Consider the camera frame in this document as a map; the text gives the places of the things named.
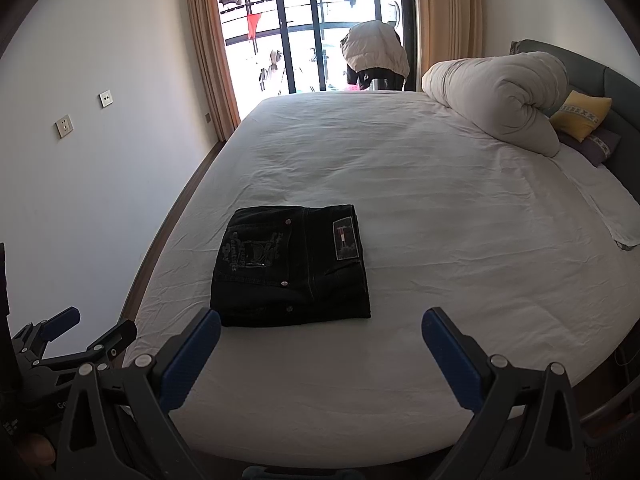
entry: purple cushion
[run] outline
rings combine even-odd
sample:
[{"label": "purple cushion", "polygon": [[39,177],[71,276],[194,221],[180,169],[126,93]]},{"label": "purple cushion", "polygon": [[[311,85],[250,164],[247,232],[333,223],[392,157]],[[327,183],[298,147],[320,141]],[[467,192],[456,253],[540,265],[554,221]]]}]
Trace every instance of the purple cushion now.
[{"label": "purple cushion", "polygon": [[604,128],[596,128],[582,142],[578,142],[577,139],[564,132],[556,132],[556,134],[558,134],[560,142],[583,154],[594,166],[599,166],[607,160],[620,142],[618,134]]}]

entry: white wall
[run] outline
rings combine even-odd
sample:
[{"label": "white wall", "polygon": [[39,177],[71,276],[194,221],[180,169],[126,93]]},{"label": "white wall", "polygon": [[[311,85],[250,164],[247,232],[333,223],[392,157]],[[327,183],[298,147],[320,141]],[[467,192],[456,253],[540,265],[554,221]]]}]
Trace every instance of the white wall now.
[{"label": "white wall", "polygon": [[545,41],[612,67],[640,84],[640,56],[603,0],[482,0],[484,54],[513,40]]},{"label": "white wall", "polygon": [[[0,59],[0,240],[12,332],[78,307],[48,355],[117,322],[214,144],[185,0],[40,0]],[[107,89],[113,104],[102,109]],[[57,119],[75,130],[60,139]]]}]

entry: yellow pillow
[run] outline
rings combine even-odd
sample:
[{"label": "yellow pillow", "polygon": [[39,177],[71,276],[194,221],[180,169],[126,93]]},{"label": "yellow pillow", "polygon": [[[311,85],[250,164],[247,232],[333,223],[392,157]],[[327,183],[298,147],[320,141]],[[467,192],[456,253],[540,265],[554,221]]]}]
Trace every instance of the yellow pillow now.
[{"label": "yellow pillow", "polygon": [[591,97],[572,90],[560,109],[551,116],[551,125],[582,142],[600,126],[610,108],[610,97]]}]

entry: mattress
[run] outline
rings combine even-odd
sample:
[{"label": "mattress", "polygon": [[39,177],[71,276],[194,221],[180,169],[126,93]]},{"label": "mattress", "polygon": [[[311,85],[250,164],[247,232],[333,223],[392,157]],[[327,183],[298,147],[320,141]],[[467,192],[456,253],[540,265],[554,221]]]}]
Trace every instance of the mattress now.
[{"label": "mattress", "polygon": [[209,306],[233,212],[353,203],[371,319],[224,328],[171,418],[218,456],[300,467],[396,462],[470,420],[422,341],[439,306],[488,353],[562,362],[572,383],[640,317],[636,251],[618,249],[548,158],[414,92],[268,99],[213,162],[154,269],[129,363]]}]

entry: rolled comforter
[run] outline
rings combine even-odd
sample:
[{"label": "rolled comforter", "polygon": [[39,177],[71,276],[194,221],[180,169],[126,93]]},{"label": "rolled comforter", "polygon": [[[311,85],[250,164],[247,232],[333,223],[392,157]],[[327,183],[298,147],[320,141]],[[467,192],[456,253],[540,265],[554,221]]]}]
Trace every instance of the rolled comforter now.
[{"label": "rolled comforter", "polygon": [[568,91],[566,69],[551,54],[443,61],[423,76],[422,89],[495,139],[546,156],[560,149],[540,111],[561,105]]}]

